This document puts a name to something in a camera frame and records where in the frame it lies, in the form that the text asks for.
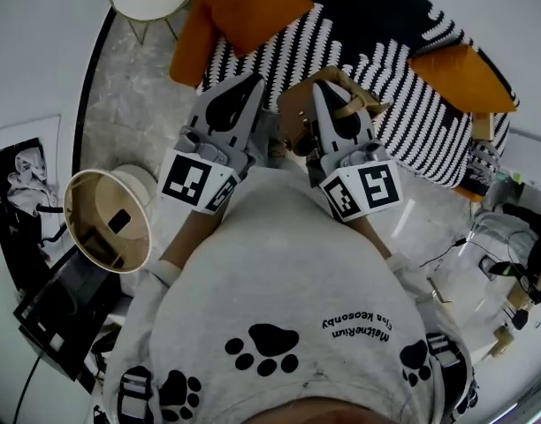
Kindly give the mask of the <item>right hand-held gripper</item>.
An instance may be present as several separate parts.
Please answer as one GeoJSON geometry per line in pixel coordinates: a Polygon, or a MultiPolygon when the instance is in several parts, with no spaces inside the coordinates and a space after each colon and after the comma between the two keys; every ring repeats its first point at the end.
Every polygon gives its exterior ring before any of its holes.
{"type": "Polygon", "coordinates": [[[310,184],[346,223],[402,203],[397,163],[373,134],[364,100],[318,79],[312,87],[322,152],[306,157],[310,184]]]}

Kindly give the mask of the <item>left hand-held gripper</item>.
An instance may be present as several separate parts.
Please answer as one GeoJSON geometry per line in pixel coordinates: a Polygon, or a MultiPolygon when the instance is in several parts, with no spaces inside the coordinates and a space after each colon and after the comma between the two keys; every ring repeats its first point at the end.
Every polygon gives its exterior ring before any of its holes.
{"type": "Polygon", "coordinates": [[[247,175],[250,133],[261,109],[265,80],[243,74],[203,93],[193,109],[206,125],[184,126],[165,152],[158,195],[199,213],[216,213],[247,175]]]}

